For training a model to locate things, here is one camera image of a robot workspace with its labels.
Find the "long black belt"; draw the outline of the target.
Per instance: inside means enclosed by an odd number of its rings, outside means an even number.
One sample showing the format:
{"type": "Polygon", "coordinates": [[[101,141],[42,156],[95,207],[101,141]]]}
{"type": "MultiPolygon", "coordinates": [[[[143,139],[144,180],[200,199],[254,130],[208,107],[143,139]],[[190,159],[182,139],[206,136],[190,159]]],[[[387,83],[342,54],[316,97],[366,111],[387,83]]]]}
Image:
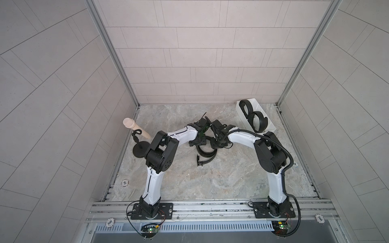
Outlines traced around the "long black belt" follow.
{"type": "Polygon", "coordinates": [[[247,99],[241,100],[239,102],[239,107],[246,119],[248,119],[250,114],[254,111],[251,102],[247,99]]]}

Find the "black belt with silver buckle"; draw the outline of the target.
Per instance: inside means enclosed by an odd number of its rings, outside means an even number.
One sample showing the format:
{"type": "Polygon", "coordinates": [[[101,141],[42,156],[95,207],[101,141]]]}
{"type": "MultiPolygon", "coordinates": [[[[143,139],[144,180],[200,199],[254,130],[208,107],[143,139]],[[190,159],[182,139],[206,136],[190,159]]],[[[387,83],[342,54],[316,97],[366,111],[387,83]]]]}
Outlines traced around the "black belt with silver buckle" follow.
{"type": "Polygon", "coordinates": [[[260,111],[251,113],[248,122],[255,133],[262,133],[268,127],[268,118],[264,117],[260,111]]]}

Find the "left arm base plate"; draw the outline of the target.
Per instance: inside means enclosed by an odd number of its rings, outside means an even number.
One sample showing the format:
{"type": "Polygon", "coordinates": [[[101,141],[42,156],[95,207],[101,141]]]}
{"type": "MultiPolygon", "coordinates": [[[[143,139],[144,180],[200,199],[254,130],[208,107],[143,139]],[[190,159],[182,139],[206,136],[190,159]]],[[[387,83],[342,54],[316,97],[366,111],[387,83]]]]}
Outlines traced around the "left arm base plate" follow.
{"type": "Polygon", "coordinates": [[[157,203],[155,206],[135,203],[127,212],[131,220],[163,220],[172,219],[173,203],[157,203]]]}

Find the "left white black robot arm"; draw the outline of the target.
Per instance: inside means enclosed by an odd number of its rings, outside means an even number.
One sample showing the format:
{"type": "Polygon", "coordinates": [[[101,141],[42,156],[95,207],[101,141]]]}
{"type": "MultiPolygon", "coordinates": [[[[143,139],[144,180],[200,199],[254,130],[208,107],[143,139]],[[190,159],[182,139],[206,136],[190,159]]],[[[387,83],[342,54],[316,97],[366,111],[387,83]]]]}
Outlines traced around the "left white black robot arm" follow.
{"type": "Polygon", "coordinates": [[[202,142],[210,124],[209,120],[201,118],[174,132],[157,132],[145,154],[147,181],[139,205],[146,217],[154,218],[158,214],[164,173],[171,167],[178,147],[186,143],[194,146],[202,142]]]}

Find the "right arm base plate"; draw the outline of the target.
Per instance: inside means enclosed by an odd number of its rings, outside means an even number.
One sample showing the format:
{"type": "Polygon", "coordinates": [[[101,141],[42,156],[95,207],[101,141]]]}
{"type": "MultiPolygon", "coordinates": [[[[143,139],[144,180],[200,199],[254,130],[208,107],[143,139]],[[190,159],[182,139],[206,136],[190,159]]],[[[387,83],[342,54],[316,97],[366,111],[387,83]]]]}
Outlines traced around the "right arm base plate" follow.
{"type": "Polygon", "coordinates": [[[295,218],[296,213],[293,205],[287,199],[278,204],[272,200],[270,201],[255,201],[250,203],[251,208],[254,210],[255,218],[271,219],[271,218],[295,218]]]}

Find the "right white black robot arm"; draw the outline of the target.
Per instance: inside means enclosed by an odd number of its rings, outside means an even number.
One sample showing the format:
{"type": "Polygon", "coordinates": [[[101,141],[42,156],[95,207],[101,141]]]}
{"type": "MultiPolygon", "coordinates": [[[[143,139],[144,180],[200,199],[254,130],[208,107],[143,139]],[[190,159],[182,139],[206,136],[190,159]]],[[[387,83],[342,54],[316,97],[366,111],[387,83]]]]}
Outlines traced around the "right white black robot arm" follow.
{"type": "Polygon", "coordinates": [[[293,165],[290,152],[281,145],[273,132],[258,134],[233,125],[223,125],[218,120],[212,122],[210,128],[214,133],[214,140],[211,141],[213,145],[222,147],[229,143],[239,143],[255,150],[259,164],[267,172],[269,214],[275,218],[282,216],[289,208],[285,171],[293,165]]]}

